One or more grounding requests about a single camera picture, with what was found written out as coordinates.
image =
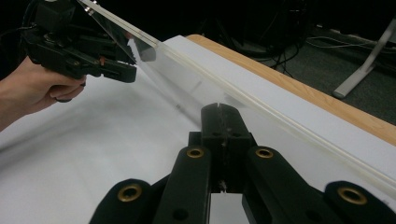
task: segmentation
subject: white table surface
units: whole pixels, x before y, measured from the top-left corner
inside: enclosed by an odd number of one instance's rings
[[[396,179],[396,150],[390,144],[184,37],[164,43],[254,95],[283,119]],[[194,72],[189,76],[200,83],[191,86],[184,80],[190,97],[199,98],[201,105],[237,107],[258,144],[281,152],[310,185],[323,190],[331,181],[348,180],[396,207],[392,187],[359,175],[359,167],[340,160],[268,111],[236,101]],[[85,91],[70,103],[26,116],[2,131],[0,223],[88,223],[97,204],[121,180],[136,178],[153,184],[168,175],[177,153],[188,143],[189,132],[199,132],[201,127],[195,115],[180,112],[156,84],[140,69],[132,84],[89,77]],[[240,199],[240,195],[212,195],[211,223],[247,223]]]

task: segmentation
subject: dark floor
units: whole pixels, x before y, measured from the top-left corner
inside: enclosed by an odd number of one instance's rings
[[[346,43],[358,46],[346,47]],[[332,95],[363,65],[374,45],[373,41],[317,27],[298,51],[290,46],[280,57],[261,59],[261,62],[268,66],[280,62],[274,68],[285,76]],[[375,69],[342,101],[396,125],[396,48],[383,49],[375,60]]]

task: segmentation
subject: human hand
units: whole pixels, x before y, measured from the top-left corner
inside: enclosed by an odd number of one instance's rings
[[[0,132],[21,117],[58,101],[71,100],[84,90],[86,77],[73,79],[34,64],[26,57],[0,81]]]

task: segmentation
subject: cable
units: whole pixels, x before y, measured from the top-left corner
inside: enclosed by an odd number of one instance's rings
[[[367,45],[370,45],[370,43],[352,44],[352,43],[347,43],[347,42],[344,42],[344,41],[341,41],[341,40],[337,40],[337,39],[334,39],[334,38],[330,38],[330,37],[327,37],[327,36],[313,36],[313,37],[308,37],[307,39],[329,39],[331,41],[335,41],[335,42],[344,44],[344,45],[335,45],[335,46],[320,46],[320,45],[313,44],[313,43],[311,43],[309,41],[305,41],[305,43],[307,43],[307,44],[309,44],[311,46],[317,47],[317,48],[321,48],[321,49],[337,49],[337,48],[350,48],[350,47],[359,47],[359,48],[364,48],[364,49],[373,49],[373,48],[370,48],[370,47],[366,47]],[[384,50],[382,50],[381,53],[393,54],[393,53],[396,53],[396,50],[384,48]]]
[[[294,57],[296,57],[297,54],[300,52],[300,48],[299,48],[299,46],[298,46],[297,44],[294,44],[294,46],[296,47],[296,52],[295,52],[293,55],[291,55],[288,59],[285,59],[285,60],[282,61],[282,62],[278,62],[278,63],[273,64],[273,65],[270,66],[270,67],[277,67],[278,65],[280,65],[280,64],[282,64],[282,63],[285,63],[285,62],[288,62],[288,61],[290,61],[291,59],[293,59]]]
[[[9,35],[9,34],[12,34],[14,32],[21,31],[21,30],[29,30],[29,29],[32,29],[34,27],[35,27],[35,25],[32,25],[32,26],[29,26],[29,27],[20,27],[20,28],[14,28],[14,29],[9,29],[7,31],[4,31],[2,34],[0,34],[0,42],[1,42],[2,37],[5,36],[5,35]]]

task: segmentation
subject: finger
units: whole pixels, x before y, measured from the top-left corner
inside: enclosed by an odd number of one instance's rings
[[[84,87],[78,86],[78,88],[69,91],[66,94],[58,95],[54,97],[56,101],[64,103],[64,101],[68,102],[71,99],[77,97],[82,91],[84,90]]]
[[[84,86],[78,85],[78,86],[52,86],[49,90],[49,95],[52,98],[57,98],[60,99],[60,96],[67,95],[70,92],[73,92],[76,89],[84,89]]]

